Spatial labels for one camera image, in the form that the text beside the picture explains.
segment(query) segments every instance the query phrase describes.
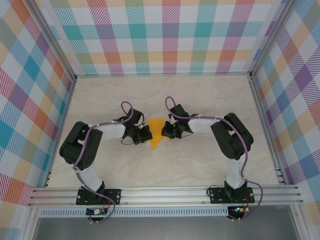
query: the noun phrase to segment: black mounting plate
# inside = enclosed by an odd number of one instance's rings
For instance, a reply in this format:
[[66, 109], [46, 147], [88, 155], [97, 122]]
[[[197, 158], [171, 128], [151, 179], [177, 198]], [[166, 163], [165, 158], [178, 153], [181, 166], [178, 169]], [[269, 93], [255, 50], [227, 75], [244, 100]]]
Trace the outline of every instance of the black mounting plate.
[[249, 204], [253, 204], [255, 202], [255, 196], [252, 187], [246, 187], [243, 191], [243, 194], [235, 201], [231, 201], [228, 196], [225, 194], [224, 187], [210, 187], [207, 191], [210, 196], [211, 204], [246, 204], [248, 198]]
[[[99, 193], [111, 198], [115, 205], [120, 204], [121, 199], [121, 189], [101, 189], [99, 190]], [[103, 197], [99, 197], [88, 190], [84, 189], [83, 187], [80, 187], [78, 190], [77, 198], [76, 198], [76, 205], [109, 205], [109, 203], [105, 202], [106, 199]]]

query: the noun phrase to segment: plaid backdrop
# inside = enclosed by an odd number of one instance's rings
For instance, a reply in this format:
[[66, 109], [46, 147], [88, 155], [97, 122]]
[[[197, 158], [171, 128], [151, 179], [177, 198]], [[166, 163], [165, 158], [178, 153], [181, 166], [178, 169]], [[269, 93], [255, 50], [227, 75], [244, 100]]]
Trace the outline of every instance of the plaid backdrop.
[[320, 0], [300, 0], [256, 80], [291, 184], [320, 239]]
[[22, 0], [0, 0], [0, 239], [41, 187], [72, 82]]
[[75, 71], [77, 63], [85, 75], [116, 75], [247, 72], [264, 22], [273, 18], [269, 10], [280, 1], [37, 2]]

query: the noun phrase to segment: vent grille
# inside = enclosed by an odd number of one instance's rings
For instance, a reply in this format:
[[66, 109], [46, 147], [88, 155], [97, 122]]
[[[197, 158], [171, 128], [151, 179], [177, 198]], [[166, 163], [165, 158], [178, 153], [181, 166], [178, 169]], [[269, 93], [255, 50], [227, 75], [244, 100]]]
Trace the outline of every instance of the vent grille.
[[[227, 206], [116, 207], [112, 217], [206, 217], [227, 216]], [[43, 208], [40, 218], [87, 218], [86, 208]]]

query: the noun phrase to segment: yellow object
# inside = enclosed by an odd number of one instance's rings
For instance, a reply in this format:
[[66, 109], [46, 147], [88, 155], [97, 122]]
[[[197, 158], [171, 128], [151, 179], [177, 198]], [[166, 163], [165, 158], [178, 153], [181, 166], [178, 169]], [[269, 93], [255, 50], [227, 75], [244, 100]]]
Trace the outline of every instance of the yellow object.
[[161, 131], [165, 126], [165, 120], [163, 117], [151, 118], [146, 121], [149, 125], [150, 132], [152, 133], [151, 147], [152, 150], [160, 143], [163, 136], [161, 136]]

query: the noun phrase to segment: marble surface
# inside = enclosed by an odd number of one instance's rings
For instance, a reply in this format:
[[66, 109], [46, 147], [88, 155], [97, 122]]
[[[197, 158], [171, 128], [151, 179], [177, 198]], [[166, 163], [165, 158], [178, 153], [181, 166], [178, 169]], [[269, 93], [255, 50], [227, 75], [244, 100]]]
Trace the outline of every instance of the marble surface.
[[[80, 78], [66, 118], [60, 145], [77, 121], [108, 122], [124, 115], [120, 104], [129, 101], [146, 119], [164, 117], [164, 101], [172, 96], [189, 113], [224, 116], [235, 113], [254, 138], [245, 176], [263, 185], [278, 184], [247, 77], [138, 76]], [[223, 185], [226, 157], [213, 134], [183, 139], [163, 138], [151, 143], [122, 145], [120, 139], [100, 144], [94, 165], [109, 187]], [[49, 187], [79, 187], [72, 166], [57, 154]]]

